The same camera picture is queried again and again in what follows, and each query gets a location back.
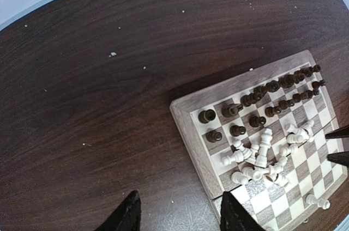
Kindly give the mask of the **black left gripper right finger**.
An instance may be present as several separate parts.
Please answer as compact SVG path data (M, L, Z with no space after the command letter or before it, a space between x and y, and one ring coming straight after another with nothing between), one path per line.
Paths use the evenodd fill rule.
M220 213L221 231L264 231L230 192L222 195Z

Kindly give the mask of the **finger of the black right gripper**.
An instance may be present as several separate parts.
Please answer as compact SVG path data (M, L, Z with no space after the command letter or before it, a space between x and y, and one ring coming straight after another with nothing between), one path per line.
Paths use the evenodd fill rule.
M349 138L349 128L347 126L347 127L336 129L332 132L325 134L325 138L326 139Z
M349 151L328 154L327 160L342 166L349 166Z

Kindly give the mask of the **wooden chess board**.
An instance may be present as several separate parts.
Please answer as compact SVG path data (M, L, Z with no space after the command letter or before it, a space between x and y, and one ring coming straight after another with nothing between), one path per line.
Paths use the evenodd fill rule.
M302 51L171 103L217 218L230 192L267 230L293 230L347 179L327 155L338 121L320 67Z

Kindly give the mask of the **white king chess piece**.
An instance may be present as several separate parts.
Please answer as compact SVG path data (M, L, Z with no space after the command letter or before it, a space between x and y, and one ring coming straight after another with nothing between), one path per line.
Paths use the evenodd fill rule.
M330 208L330 201L323 198L316 198L313 194L306 197L306 203L309 205L316 205L318 208L327 210Z

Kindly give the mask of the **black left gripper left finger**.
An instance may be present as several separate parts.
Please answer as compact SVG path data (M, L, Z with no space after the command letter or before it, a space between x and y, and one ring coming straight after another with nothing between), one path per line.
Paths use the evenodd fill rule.
M140 231L141 199L137 190L131 191L98 230Z

